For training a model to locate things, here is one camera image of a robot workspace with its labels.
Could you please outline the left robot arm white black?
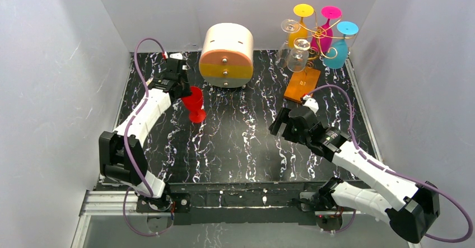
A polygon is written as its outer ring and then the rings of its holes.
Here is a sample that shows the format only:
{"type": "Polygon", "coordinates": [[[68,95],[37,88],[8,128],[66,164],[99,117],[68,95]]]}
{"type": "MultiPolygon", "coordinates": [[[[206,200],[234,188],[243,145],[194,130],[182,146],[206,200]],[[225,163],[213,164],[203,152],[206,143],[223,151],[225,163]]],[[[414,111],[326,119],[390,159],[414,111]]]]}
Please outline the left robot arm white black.
{"type": "Polygon", "coordinates": [[[179,99],[191,95],[187,64],[180,53],[147,84],[146,94],[124,122],[99,137],[100,173],[148,198],[162,197],[166,184],[150,170],[143,145],[159,117],[179,99]]]}

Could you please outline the red wine glass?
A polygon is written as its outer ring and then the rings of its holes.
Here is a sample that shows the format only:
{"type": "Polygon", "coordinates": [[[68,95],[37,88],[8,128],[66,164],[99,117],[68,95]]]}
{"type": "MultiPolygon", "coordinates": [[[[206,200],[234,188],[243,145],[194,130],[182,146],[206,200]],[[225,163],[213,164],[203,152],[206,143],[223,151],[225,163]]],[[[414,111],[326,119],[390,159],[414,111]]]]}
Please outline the red wine glass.
{"type": "Polygon", "coordinates": [[[192,123],[201,123],[206,118],[203,109],[203,93],[196,86],[190,86],[191,94],[181,98],[185,108],[189,111],[188,118],[192,123]]]}

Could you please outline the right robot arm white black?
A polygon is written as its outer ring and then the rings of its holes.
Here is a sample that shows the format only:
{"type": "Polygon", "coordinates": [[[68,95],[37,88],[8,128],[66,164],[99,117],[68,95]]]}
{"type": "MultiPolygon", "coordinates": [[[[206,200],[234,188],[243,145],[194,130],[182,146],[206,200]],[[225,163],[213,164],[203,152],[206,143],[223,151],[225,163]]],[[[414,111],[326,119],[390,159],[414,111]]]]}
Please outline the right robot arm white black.
{"type": "Polygon", "coordinates": [[[353,173],[369,186],[358,188],[333,177],[312,196],[300,203],[313,208],[349,207],[387,223],[402,239],[417,244],[440,214],[435,192],[413,181],[390,174],[389,169],[370,155],[359,153],[350,136],[335,127],[325,127],[308,107],[283,107],[269,132],[307,146],[311,152],[353,173]]]}

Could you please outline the clear wine glass front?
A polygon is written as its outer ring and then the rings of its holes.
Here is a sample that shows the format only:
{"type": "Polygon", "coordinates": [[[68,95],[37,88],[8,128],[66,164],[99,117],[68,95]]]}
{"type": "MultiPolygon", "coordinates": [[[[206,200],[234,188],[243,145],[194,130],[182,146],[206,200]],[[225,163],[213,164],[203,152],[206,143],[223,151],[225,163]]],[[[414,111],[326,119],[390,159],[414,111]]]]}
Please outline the clear wine glass front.
{"type": "Polygon", "coordinates": [[[286,58],[287,68],[291,72],[302,72],[306,68],[309,57],[310,43],[304,38],[294,40],[294,47],[286,58]]]}

